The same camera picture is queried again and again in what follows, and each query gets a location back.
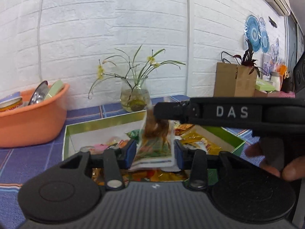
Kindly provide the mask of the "brown green snack packet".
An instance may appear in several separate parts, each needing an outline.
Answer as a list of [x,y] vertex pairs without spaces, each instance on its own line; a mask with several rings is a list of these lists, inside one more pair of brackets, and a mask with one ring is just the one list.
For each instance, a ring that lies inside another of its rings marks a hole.
[[173,121],[155,118],[153,107],[149,106],[139,132],[139,143],[130,170],[173,167],[176,163],[174,140]]

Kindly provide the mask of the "gold candy packet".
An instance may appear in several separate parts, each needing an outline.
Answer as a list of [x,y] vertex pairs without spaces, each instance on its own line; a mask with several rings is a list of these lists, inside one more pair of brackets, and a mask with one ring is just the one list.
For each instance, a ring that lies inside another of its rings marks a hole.
[[220,151],[231,152],[233,150],[231,145],[200,126],[175,122],[174,130],[176,139],[185,148],[201,149],[209,155],[218,155]]

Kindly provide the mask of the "orange chips packet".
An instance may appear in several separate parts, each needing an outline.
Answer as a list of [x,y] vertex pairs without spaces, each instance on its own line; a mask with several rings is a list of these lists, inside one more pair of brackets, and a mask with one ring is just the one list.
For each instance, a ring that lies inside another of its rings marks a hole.
[[184,181],[188,177],[185,172],[165,172],[161,169],[139,170],[134,172],[121,172],[125,181]]

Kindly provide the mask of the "pink patterned cloth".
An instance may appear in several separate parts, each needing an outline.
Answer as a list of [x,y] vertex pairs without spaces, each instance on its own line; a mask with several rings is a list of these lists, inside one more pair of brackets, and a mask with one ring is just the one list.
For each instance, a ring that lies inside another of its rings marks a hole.
[[283,92],[283,91],[279,91],[279,92],[270,92],[268,94],[268,97],[276,97],[276,98],[295,98],[295,93],[294,92]]

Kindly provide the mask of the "green cardboard box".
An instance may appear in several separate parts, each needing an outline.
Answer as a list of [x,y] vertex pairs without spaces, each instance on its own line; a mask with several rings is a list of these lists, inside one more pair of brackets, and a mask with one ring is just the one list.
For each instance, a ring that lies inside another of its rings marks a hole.
[[[143,125],[145,114],[146,111],[140,111],[68,125],[64,137],[63,159],[67,159],[77,152],[90,152],[92,155],[97,155],[102,154],[106,149],[123,148],[130,139],[136,140],[138,145],[139,132]],[[232,154],[241,155],[245,143],[242,139],[221,127],[200,127],[231,145],[233,148]],[[179,169],[177,162],[173,167],[161,168],[161,170],[165,172],[183,171],[189,177],[189,171]]]

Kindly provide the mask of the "glass vase with flowers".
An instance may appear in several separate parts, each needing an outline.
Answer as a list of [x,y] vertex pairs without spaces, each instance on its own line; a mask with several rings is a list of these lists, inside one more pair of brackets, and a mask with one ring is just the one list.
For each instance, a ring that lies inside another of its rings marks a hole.
[[[130,56],[125,51],[116,48],[117,54],[106,57],[100,60],[97,67],[97,77],[92,83],[88,91],[88,99],[91,99],[94,94],[94,89],[102,82],[118,79],[121,81],[120,104],[127,112],[141,111],[150,106],[150,94],[146,88],[146,80],[149,75],[162,66],[176,66],[179,69],[186,64],[178,60],[163,60],[156,61],[156,57],[165,52],[165,49],[151,51],[144,61],[137,61],[137,57],[142,46],[139,46],[135,53]],[[125,74],[110,72],[106,70],[106,65],[111,64],[117,67],[116,62],[123,60],[127,64]]]

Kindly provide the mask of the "brown paper bag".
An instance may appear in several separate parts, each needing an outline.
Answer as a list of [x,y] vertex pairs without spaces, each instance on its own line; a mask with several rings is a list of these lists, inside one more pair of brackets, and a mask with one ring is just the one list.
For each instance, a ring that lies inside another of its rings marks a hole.
[[217,63],[214,97],[253,97],[258,73],[251,67]]

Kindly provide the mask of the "dark purple plant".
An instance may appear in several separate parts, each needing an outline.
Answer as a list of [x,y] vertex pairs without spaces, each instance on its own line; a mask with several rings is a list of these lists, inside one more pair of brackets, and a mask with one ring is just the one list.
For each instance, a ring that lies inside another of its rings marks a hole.
[[221,60],[223,63],[231,63],[229,60],[227,60],[226,58],[224,58],[222,55],[226,54],[228,56],[230,56],[231,58],[234,58],[238,65],[241,66],[245,66],[248,67],[250,69],[248,75],[251,75],[252,73],[256,72],[258,77],[261,77],[262,74],[267,75],[267,71],[265,71],[262,67],[258,67],[256,65],[256,60],[253,58],[254,55],[254,51],[253,51],[253,46],[252,43],[250,42],[250,40],[246,39],[247,45],[248,45],[248,49],[245,50],[243,56],[235,54],[235,55],[231,55],[225,51],[221,52]]

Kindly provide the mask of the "orange plastic basin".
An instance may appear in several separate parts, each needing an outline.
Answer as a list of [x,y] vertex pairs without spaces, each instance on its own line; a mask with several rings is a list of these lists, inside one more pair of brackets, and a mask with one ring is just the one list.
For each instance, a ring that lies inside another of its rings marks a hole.
[[67,118],[69,84],[39,104],[1,112],[1,148],[44,144],[55,139]]

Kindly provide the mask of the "blue paper fan decoration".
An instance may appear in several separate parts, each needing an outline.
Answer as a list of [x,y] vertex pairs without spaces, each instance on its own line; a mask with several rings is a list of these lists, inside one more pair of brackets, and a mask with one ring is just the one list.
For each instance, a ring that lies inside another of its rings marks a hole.
[[269,52],[270,42],[265,20],[254,15],[249,15],[245,22],[245,44],[251,43],[254,52]]

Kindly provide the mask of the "light green plate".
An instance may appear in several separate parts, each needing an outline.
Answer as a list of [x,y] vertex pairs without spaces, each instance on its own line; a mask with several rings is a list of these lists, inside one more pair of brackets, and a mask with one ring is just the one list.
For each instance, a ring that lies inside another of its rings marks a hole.
[[57,80],[53,85],[50,87],[49,91],[46,93],[44,97],[44,101],[49,100],[50,98],[54,97],[57,95],[63,88],[64,88],[64,83],[62,80]]

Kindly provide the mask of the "metal lid in basin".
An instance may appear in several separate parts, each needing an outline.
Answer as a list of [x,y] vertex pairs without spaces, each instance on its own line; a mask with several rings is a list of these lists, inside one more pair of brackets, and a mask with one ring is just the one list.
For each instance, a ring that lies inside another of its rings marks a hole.
[[38,104],[44,100],[44,97],[49,91],[48,82],[42,81],[32,94],[28,105]]

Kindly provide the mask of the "round tin can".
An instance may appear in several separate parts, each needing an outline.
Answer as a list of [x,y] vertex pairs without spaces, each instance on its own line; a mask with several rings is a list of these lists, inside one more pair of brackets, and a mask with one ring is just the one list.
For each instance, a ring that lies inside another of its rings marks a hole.
[[2,101],[0,103],[0,112],[14,110],[23,104],[22,97],[13,98],[10,100]]

